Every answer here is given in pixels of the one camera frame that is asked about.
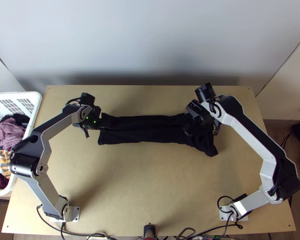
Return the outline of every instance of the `wooden floor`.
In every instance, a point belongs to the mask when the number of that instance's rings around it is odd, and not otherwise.
[[[285,136],[290,132],[289,128],[277,127],[273,124],[266,124],[268,134],[278,143],[281,144]],[[286,144],[286,153],[288,158],[293,160],[296,163],[298,176],[300,179],[300,142],[291,135],[287,144]],[[300,240],[300,191],[296,193],[292,198],[292,214],[294,217],[294,222],[296,224],[295,232],[276,232],[271,233],[272,240]],[[231,238],[239,240],[269,240],[270,237],[268,234],[244,234],[244,235],[231,235]],[[60,239],[60,236],[40,236],[40,235],[23,235],[15,234],[14,240],[52,240]],[[80,237],[71,237],[67,236],[68,240],[78,240],[84,239]],[[119,237],[118,240],[134,240],[134,237]]]

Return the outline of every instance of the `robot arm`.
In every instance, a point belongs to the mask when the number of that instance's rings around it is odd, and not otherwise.
[[[226,206],[220,206],[220,218],[237,221],[265,204],[278,204],[300,190],[294,163],[284,150],[243,112],[242,105],[233,96],[216,96],[206,84],[196,90],[199,101],[193,100],[187,110],[194,121],[183,127],[191,136],[201,124],[214,122],[218,133],[220,124],[231,126],[263,159],[260,177],[262,185],[251,195],[243,194]],[[78,104],[67,104],[62,113],[35,128],[31,135],[19,142],[11,153],[10,171],[23,179],[43,203],[43,211],[51,220],[78,221],[80,208],[69,205],[50,181],[48,160],[51,154],[49,140],[69,125],[81,127],[86,137],[88,129],[98,129],[101,109],[94,106],[94,97],[83,93]]]
[[[50,181],[48,160],[51,155],[49,140],[71,124],[81,123],[94,110],[94,97],[83,93],[75,99],[78,104],[67,104],[62,113],[35,128],[31,135],[12,149],[10,171],[24,180],[43,204],[43,211],[57,222],[76,222],[80,208],[69,205]]]
[[[260,170],[262,185],[251,195],[243,194],[226,206],[220,206],[220,219],[237,221],[252,210],[265,204],[279,204],[300,190],[295,164],[287,158],[285,151],[243,111],[243,107],[233,96],[216,96],[210,83],[196,89],[199,102],[193,100],[187,107],[196,116],[200,111],[207,119],[207,113],[220,124],[231,126],[263,159]]]

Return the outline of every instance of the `striped cloth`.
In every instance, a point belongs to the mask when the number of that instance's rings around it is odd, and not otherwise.
[[[11,152],[0,150],[0,155],[2,156],[2,158],[0,158],[0,168],[2,170],[2,175],[7,179],[9,179],[11,176],[11,172],[9,170],[10,154]]]

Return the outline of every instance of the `wire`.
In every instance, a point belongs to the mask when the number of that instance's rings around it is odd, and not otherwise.
[[[63,226],[61,226],[61,229],[58,229],[58,228],[55,228],[54,226],[50,225],[49,223],[46,222],[46,220],[43,219],[43,217],[41,216],[40,212],[39,212],[39,208],[42,207],[42,204],[37,206],[37,213],[38,213],[38,216],[40,217],[40,219],[45,223],[47,224],[49,227],[53,228],[54,230],[57,230],[61,233],[61,236],[63,237],[63,233],[65,234],[69,234],[69,235],[72,235],[72,236],[79,236],[79,237],[88,237],[87,240],[90,238],[90,237],[100,237],[100,238],[108,238],[110,240],[117,240],[116,238],[113,238],[113,237],[110,237],[108,235],[105,235],[105,234],[102,234],[102,233],[93,233],[93,234],[80,234],[80,233],[73,233],[73,232],[68,232],[68,231],[64,231],[63,228],[65,227],[65,223],[63,224]]]
[[[82,99],[82,97],[70,99],[69,101],[67,101],[66,105],[71,103],[71,102],[77,102],[81,106],[81,103],[78,101],[79,99]]]
[[[224,235],[226,234],[226,232],[227,232],[227,228],[228,228],[228,224],[229,224],[229,220],[230,220],[230,218],[231,218],[232,214],[233,214],[233,212],[232,212],[232,213],[230,213],[230,215],[229,215],[229,217],[228,217],[228,219],[227,219],[226,227],[224,228],[224,232],[223,232],[223,234],[221,235],[221,237],[220,237],[220,238],[223,238],[223,237],[224,237]]]
[[[291,204],[292,204],[292,195],[288,198],[288,202],[289,202],[289,206],[291,208]]]
[[[60,234],[61,234],[62,240],[65,240],[65,239],[64,239],[64,236],[63,236],[63,232],[62,232],[65,225],[66,225],[66,222],[63,222],[62,225],[61,225],[61,231],[60,231]]]
[[[232,210],[230,210],[230,211],[224,211],[224,210],[222,210],[222,207],[220,207],[219,202],[220,202],[220,200],[223,199],[223,198],[230,198],[231,201],[233,201],[233,198],[231,198],[231,197],[229,197],[229,196],[221,196],[221,197],[219,197],[219,198],[218,198],[218,201],[217,201],[218,209],[219,209],[221,212],[223,212],[223,213],[231,213],[231,212],[233,212]]]
[[[191,231],[193,231],[193,233],[189,234],[186,237],[181,238],[182,234],[185,233],[187,230],[191,230]],[[184,230],[181,231],[181,233],[179,233],[179,235],[176,237],[176,240],[186,240],[186,239],[190,238],[191,236],[193,236],[195,233],[196,233],[196,231],[193,228],[189,228],[189,227],[185,228]]]
[[[280,144],[280,147],[282,147],[283,149],[286,147],[286,143],[287,143],[289,137],[291,136],[292,132],[293,132],[293,130],[291,130],[291,131],[289,132],[289,134],[284,138],[284,140],[283,140],[282,143]]]
[[[234,224],[222,225],[222,226],[218,226],[218,227],[215,227],[215,228],[211,228],[209,230],[206,230],[204,232],[199,233],[198,235],[202,236],[202,235],[206,234],[207,232],[211,232],[211,231],[219,229],[219,228],[225,228],[226,226],[227,227],[237,226],[237,228],[243,229],[242,225],[238,224],[237,222],[234,222]]]

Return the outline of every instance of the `wooden table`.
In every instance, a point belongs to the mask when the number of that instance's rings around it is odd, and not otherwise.
[[[196,86],[47,86],[36,125],[58,115],[69,99],[82,92],[95,96],[95,104],[114,116],[174,115],[185,112],[187,104],[196,98],[195,89]],[[246,115],[265,130],[251,87],[214,89],[216,94],[235,96]],[[82,130],[70,126],[50,141],[48,175],[59,194],[81,207],[79,222],[66,225],[72,232],[140,236],[149,222],[156,225],[158,236],[174,236],[185,227],[201,232],[225,224],[219,219],[216,205],[220,196],[251,194],[261,185],[261,158],[229,126],[222,125],[214,138],[219,154],[212,158],[175,143],[99,146],[99,131],[89,134],[86,139]],[[18,179],[2,231],[58,235],[38,217],[39,204],[26,183]],[[227,234],[295,230],[287,201],[254,210],[242,225],[242,230],[229,227]]]

